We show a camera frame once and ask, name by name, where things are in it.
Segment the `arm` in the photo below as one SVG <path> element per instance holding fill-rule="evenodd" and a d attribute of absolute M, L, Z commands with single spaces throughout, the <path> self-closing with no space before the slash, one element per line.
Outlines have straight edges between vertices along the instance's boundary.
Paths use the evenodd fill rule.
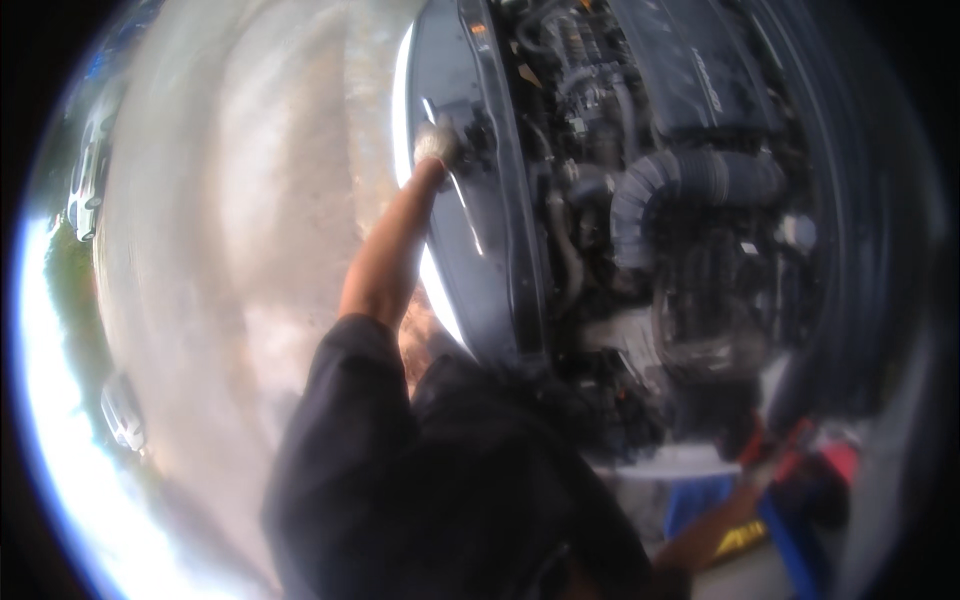
<path fill-rule="evenodd" d="M 417 283 L 433 199 L 459 145 L 457 133 L 443 116 L 439 126 L 420 127 L 414 172 L 353 258 L 338 317 L 366 315 L 397 332 Z"/>
<path fill-rule="evenodd" d="M 741 485 L 716 508 L 704 513 L 672 539 L 653 560 L 655 570 L 677 568 L 693 575 L 705 568 L 716 554 L 727 531 L 754 514 L 759 492 Z"/>

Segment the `parked car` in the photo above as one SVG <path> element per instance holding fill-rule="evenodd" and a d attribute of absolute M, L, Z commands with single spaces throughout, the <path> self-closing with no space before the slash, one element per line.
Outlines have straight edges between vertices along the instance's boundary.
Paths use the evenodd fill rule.
<path fill-rule="evenodd" d="M 124 373 L 114 373 L 104 384 L 100 408 L 104 411 L 113 439 L 125 448 L 139 452 L 146 443 L 143 419 L 133 387 Z"/>
<path fill-rule="evenodd" d="M 97 207 L 103 203 L 107 187 L 110 134 L 125 88 L 120 79 L 108 82 L 86 118 L 67 199 L 67 220 L 82 242 L 92 240 L 97 232 Z"/>

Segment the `sky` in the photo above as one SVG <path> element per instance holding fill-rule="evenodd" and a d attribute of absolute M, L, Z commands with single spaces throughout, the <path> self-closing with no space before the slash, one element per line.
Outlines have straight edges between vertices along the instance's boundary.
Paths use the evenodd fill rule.
<path fill-rule="evenodd" d="M 54 503 L 62 507 L 67 528 L 88 546 L 84 553 L 94 557 L 127 598 L 235 597 L 203 588 L 185 575 L 166 534 L 125 491 L 130 485 L 93 442 L 43 276 L 51 235 L 43 220 L 27 224 L 20 325 L 32 425 L 53 483 Z"/>

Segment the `car engine bay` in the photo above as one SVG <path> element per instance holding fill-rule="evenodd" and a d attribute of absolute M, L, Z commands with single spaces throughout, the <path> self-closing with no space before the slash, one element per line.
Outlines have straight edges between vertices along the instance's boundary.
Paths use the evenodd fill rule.
<path fill-rule="evenodd" d="M 712 441 L 732 460 L 818 310 L 818 205 L 776 58 L 733 0 L 532 4 L 499 18 L 554 371 L 619 459 Z"/>

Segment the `person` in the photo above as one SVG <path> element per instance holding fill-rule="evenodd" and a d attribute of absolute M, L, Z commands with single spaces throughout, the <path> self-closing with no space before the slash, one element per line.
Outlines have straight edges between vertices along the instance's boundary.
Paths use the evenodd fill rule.
<path fill-rule="evenodd" d="M 434 195 L 460 152 L 424 124 L 411 178 L 353 259 L 276 459 L 264 526 L 294 598 L 682 598 L 743 485 L 650 562 L 630 521 L 522 389 L 463 354 L 407 397 L 396 334 Z"/>

